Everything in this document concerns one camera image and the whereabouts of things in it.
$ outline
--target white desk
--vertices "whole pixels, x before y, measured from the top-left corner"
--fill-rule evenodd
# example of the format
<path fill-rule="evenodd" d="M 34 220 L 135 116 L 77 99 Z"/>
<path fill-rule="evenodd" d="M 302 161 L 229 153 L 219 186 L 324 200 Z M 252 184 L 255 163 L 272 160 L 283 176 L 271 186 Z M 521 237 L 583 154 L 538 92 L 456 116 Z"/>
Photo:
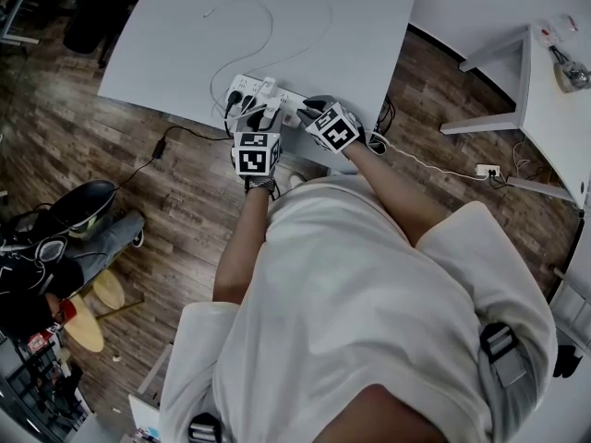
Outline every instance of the white desk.
<path fill-rule="evenodd" d="M 572 15 L 581 29 L 576 38 L 561 48 L 590 67 L 589 0 L 415 0 L 410 22 L 460 56 L 468 57 L 536 18 L 550 18 L 561 13 Z M 516 100 L 518 67 L 519 57 L 510 54 L 478 69 Z"/>
<path fill-rule="evenodd" d="M 305 53 L 250 74 L 267 76 L 304 96 L 331 94 L 364 126 L 376 123 L 403 43 L 414 0 L 139 0 L 106 69 L 99 95 L 223 128 L 214 112 L 210 79 L 218 68 L 260 48 L 269 19 L 273 35 L 263 51 L 230 65 L 214 80 L 225 91 L 236 74 L 280 59 L 318 39 Z M 217 7 L 209 17 L 210 10 Z M 301 132 L 284 147 L 349 171 L 343 156 L 319 148 Z"/>
<path fill-rule="evenodd" d="M 135 395 L 128 394 L 129 407 L 133 415 L 133 421 L 136 428 L 143 430 L 150 436 L 160 439 L 158 430 L 158 422 L 160 420 L 160 412 L 155 407 L 152 407 L 142 399 Z"/>
<path fill-rule="evenodd" d="M 585 204 L 591 174 L 591 91 L 564 94 L 554 77 L 554 58 L 535 40 L 530 27 L 472 54 L 460 64 L 467 71 L 507 53 L 521 51 L 522 65 L 516 109 L 511 114 L 446 123 L 441 132 L 469 133 L 521 129 L 561 178 L 564 189 L 509 177 L 508 183 Z"/>

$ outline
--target power strip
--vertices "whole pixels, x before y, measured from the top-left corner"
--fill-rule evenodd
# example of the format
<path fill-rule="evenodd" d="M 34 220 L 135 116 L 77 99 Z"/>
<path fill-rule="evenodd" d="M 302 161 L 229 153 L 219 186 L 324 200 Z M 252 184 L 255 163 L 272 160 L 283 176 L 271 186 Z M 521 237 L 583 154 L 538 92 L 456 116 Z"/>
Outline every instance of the power strip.
<path fill-rule="evenodd" d="M 496 164 L 477 164 L 475 172 L 477 177 L 501 177 L 501 167 Z"/>
<path fill-rule="evenodd" d="M 228 103 L 228 97 L 230 96 L 230 93 L 232 93 L 234 90 L 237 90 L 242 94 L 242 100 L 244 100 L 244 98 L 248 95 L 252 97 L 257 92 L 259 93 L 257 95 L 257 99 L 249 105 L 250 108 L 260 106 L 264 103 L 269 103 L 272 99 L 279 98 L 279 108 L 281 108 L 283 112 L 283 124 L 292 128 L 299 127 L 300 120 L 297 116 L 297 109 L 307 108 L 306 105 L 304 105 L 304 100 L 306 99 L 306 97 L 302 97 L 301 95 L 298 95 L 294 92 L 290 92 L 289 90 L 284 90 L 278 86 L 274 94 L 272 96 L 269 96 L 268 94 L 263 93 L 265 90 L 259 91 L 261 84 L 262 81 L 256 78 L 251 78 L 249 76 L 243 76 L 240 74 L 237 75 L 232 81 L 232 84 L 230 85 L 230 88 L 226 93 L 226 103 Z M 240 115 L 241 110 L 241 105 L 240 103 L 238 103 L 230 111 L 228 117 L 232 118 L 233 116 Z M 231 120 L 228 122 L 228 127 L 230 128 L 230 131 L 235 130 L 235 126 L 237 125 L 237 123 L 237 120 Z"/>

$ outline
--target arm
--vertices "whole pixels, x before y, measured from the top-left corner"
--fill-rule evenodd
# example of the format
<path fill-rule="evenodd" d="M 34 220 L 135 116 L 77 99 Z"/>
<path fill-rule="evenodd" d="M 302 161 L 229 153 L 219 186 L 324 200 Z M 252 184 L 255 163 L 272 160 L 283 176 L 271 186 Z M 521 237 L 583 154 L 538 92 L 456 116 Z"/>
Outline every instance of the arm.
<path fill-rule="evenodd" d="M 407 184 L 385 161 L 365 145 L 354 142 L 343 153 L 368 180 L 390 216 L 403 229 L 412 246 L 420 237 L 445 220 L 446 211 Z"/>
<path fill-rule="evenodd" d="M 251 188 L 230 242 L 223 251 L 213 284 L 213 302 L 242 304 L 267 233 L 269 190 Z"/>

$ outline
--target person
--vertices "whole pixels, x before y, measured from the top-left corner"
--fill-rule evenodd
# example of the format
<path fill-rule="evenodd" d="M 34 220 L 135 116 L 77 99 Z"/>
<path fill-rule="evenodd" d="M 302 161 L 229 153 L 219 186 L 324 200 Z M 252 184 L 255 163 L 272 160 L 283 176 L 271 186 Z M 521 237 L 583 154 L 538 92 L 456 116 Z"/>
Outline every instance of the person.
<path fill-rule="evenodd" d="M 533 356 L 528 409 L 541 399 L 552 316 L 487 208 L 448 217 L 364 143 L 343 153 L 360 175 L 296 186 L 269 213 L 270 190 L 250 183 L 211 303 L 180 319 L 163 443 L 501 441 L 493 429 L 514 433 L 526 412 L 499 425 L 481 379 L 497 320 Z"/>
<path fill-rule="evenodd" d="M 67 239 L 59 260 L 40 264 L 19 252 L 4 254 L 0 268 L 0 331 L 13 341 L 27 341 L 36 333 L 65 323 L 66 317 L 72 316 L 67 298 L 143 234 L 143 225 L 144 219 L 136 210 L 118 221 L 107 214 L 94 225 L 87 240 Z"/>

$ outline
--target white table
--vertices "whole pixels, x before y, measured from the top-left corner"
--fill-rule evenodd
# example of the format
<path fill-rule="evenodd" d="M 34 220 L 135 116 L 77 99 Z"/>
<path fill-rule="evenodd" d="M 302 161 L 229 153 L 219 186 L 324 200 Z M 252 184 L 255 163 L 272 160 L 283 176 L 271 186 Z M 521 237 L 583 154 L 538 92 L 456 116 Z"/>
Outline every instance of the white table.
<path fill-rule="evenodd" d="M 160 411 L 135 395 L 128 394 L 128 397 L 129 407 L 131 408 L 131 414 L 133 415 L 136 428 L 144 430 L 152 437 L 160 439 L 158 429 Z"/>
<path fill-rule="evenodd" d="M 515 112 L 446 123 L 440 130 L 450 135 L 521 129 L 561 178 L 566 190 L 515 177 L 509 177 L 507 182 L 573 201 L 582 208 L 591 174 L 591 91 L 561 91 L 554 77 L 554 58 L 537 43 L 531 27 L 472 54 L 460 64 L 460 69 L 465 72 L 514 51 L 522 52 Z"/>
<path fill-rule="evenodd" d="M 106 69 L 99 95 L 223 128 L 214 112 L 210 80 L 222 94 L 236 74 L 281 59 L 318 39 L 311 49 L 250 76 L 276 78 L 304 96 L 331 94 L 375 125 L 403 43 L 414 0 L 139 0 Z M 210 10 L 215 12 L 204 18 Z M 350 171 L 343 156 L 319 148 L 305 134 L 288 132 L 284 147 L 297 155 Z"/>

